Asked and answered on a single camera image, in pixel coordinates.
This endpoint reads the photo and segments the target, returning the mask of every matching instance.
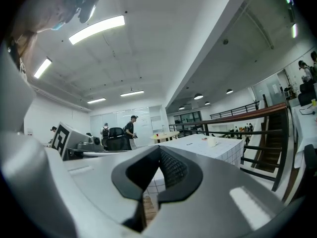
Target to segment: glass door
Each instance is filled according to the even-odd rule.
[[[277,75],[273,75],[253,86],[257,100],[263,100],[265,94],[267,105],[273,106],[285,102]]]

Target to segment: black office chair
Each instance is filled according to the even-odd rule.
[[[301,106],[308,105],[312,102],[312,99],[316,99],[316,92],[314,85],[310,82],[306,82],[300,85],[301,93],[298,95],[298,101]]]
[[[109,138],[106,140],[109,151],[127,151],[131,150],[129,140],[123,134],[123,129],[119,127],[109,129]]]

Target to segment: wooden table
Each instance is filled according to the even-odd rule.
[[[178,134],[179,134],[179,131],[171,131],[171,132],[166,132],[165,134],[161,133],[158,136],[153,135],[152,137],[150,137],[150,139],[153,139],[156,144],[156,143],[160,143],[162,139],[165,139],[165,141],[168,141],[168,139],[173,140],[173,137],[176,137],[176,135]]]

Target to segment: wooden handrail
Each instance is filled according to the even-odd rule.
[[[176,124],[170,124],[169,126],[188,126],[188,125],[204,125],[204,124],[217,124],[217,123],[226,123],[226,122],[234,122],[234,121],[243,121],[243,120],[250,120],[250,119],[256,119],[260,117],[270,116],[273,114],[281,113],[284,110],[286,110],[286,104],[281,103],[277,104],[265,109],[255,110],[248,113],[243,113],[240,115],[235,115],[231,117],[226,118],[219,118],[214,120],[205,120],[205,121],[198,121],[198,122],[189,122],[189,123],[176,123]]]

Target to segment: white table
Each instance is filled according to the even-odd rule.
[[[200,154],[210,158],[223,160],[236,165],[237,167],[240,165],[240,158],[243,155],[244,148],[243,140],[217,137],[217,145],[215,147],[209,147],[207,140],[202,140],[206,137],[207,136],[202,134],[194,134],[177,140],[162,142],[159,143],[159,145],[175,147],[193,152],[193,154]],[[158,169],[148,188],[144,192],[144,196],[148,195],[151,198],[156,209],[158,209],[156,204],[157,195],[163,190],[165,190],[164,176],[162,171]]]
[[[306,145],[312,144],[315,148],[317,148],[317,123],[316,117],[317,114],[314,115],[302,115],[299,109],[306,109],[311,104],[306,106],[296,106],[292,108],[292,117],[293,117],[293,125],[294,125],[294,140],[296,140],[296,131],[298,133],[298,148],[295,155],[294,168],[299,168],[301,166],[302,158],[304,155],[304,148]],[[304,114],[310,113],[311,111],[317,110],[315,107],[302,110]]]
[[[171,132],[166,132],[166,133],[160,133],[158,136],[153,135],[150,137],[150,139],[153,139],[155,144],[156,143],[160,143],[161,140],[165,139],[165,141],[167,142],[168,139],[169,140],[173,140],[173,137],[176,137],[176,135],[179,134],[179,131],[171,131]]]

